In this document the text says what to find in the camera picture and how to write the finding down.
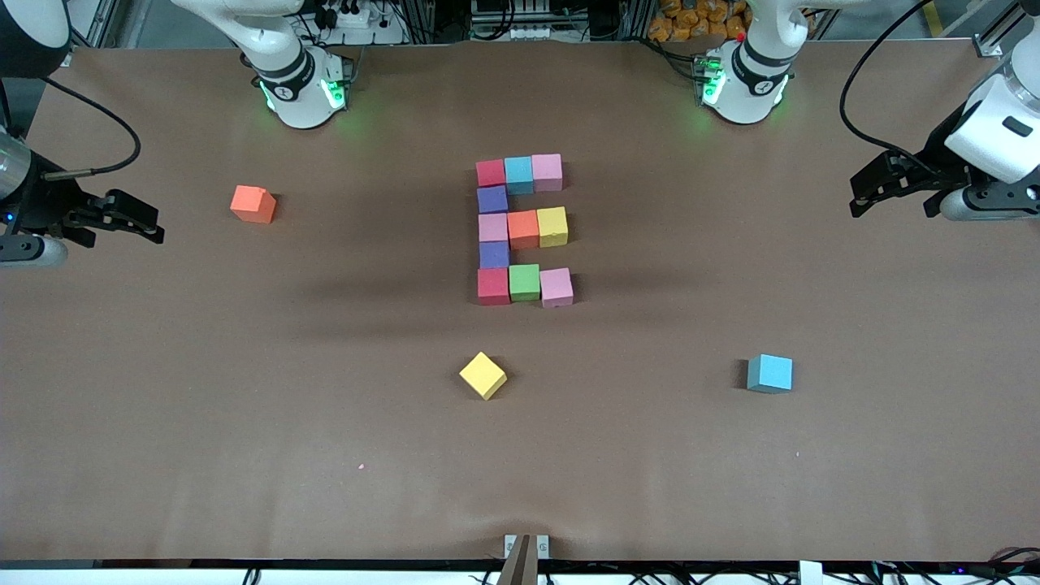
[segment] table surface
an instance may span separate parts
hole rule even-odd
[[[841,126],[859,43],[807,46],[728,125],[639,46],[373,49],[350,109],[296,131],[234,51],[78,52],[60,79],[145,144],[82,180],[160,210],[5,272],[4,558],[984,559],[1040,540],[1040,229],[849,217],[878,150]],[[919,146],[991,61],[892,43],[850,113]],[[48,91],[69,168],[129,151]],[[473,163],[561,152],[578,303],[475,304]],[[274,224],[228,209],[237,183]],[[510,381],[484,402],[476,352]],[[740,389],[758,353],[795,390]]]

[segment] light blue cube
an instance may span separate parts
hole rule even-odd
[[[748,362],[748,389],[771,395],[788,392],[794,367],[790,358],[761,354]]]
[[[505,159],[505,192],[510,195],[534,195],[535,170],[529,156]]]

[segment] cube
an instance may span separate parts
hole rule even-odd
[[[505,192],[510,195],[531,195],[535,193],[535,175],[529,156],[515,156],[505,159]]]
[[[510,266],[510,299],[514,303],[537,301],[541,289],[538,264],[513,264]]]
[[[510,245],[504,241],[482,241],[480,268],[505,269],[510,265]]]
[[[526,250],[538,248],[538,211],[511,211],[506,215],[510,231],[510,248]]]
[[[476,208],[479,213],[504,213],[510,210],[505,199],[505,185],[476,189]]]
[[[491,400],[492,395],[505,383],[505,372],[484,352],[476,354],[459,375],[484,400]]]
[[[535,192],[564,190],[564,161],[558,154],[536,154],[530,157]]]
[[[571,285],[570,269],[542,271],[539,275],[542,285],[542,307],[565,307],[574,304],[574,287]]]
[[[476,186],[493,187],[505,184],[505,163],[501,158],[476,163]]]
[[[480,241],[509,241],[510,230],[505,213],[482,213],[476,217]]]
[[[476,299],[486,307],[510,304],[510,270],[476,271]]]
[[[748,362],[748,389],[779,393],[791,388],[794,360],[761,354]]]
[[[538,246],[551,248],[567,244],[567,209],[547,207],[538,209]]]
[[[275,218],[275,197],[263,187],[238,185],[231,198],[231,210],[243,222],[269,224]]]

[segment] blue cube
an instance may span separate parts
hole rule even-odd
[[[790,358],[762,354],[748,363],[748,389],[771,395],[790,391]]]
[[[505,185],[476,189],[476,206],[480,213],[504,213],[510,210]]]
[[[510,243],[509,241],[482,241],[480,243],[480,268],[482,269],[508,269],[508,268],[510,268]]]
[[[535,170],[529,156],[505,159],[505,190],[510,195],[532,195],[535,193]]]

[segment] green light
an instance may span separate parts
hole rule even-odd
[[[270,94],[267,93],[267,87],[264,87],[263,83],[261,83],[260,90],[263,92],[264,99],[267,100],[267,109],[275,111],[275,102],[270,101]]]
[[[343,87],[339,83],[330,83],[322,79],[321,88],[324,91],[326,97],[329,98],[329,105],[334,109],[339,109],[346,103],[346,99],[343,96]]]
[[[773,105],[777,105],[783,99],[783,88],[787,86],[788,79],[790,79],[789,75],[783,76],[783,81],[780,82],[780,87],[777,88],[777,98],[773,100]]]
[[[722,93],[723,85],[726,84],[726,72],[720,71],[719,75],[704,85],[704,102],[714,104],[719,101],[719,94]]]

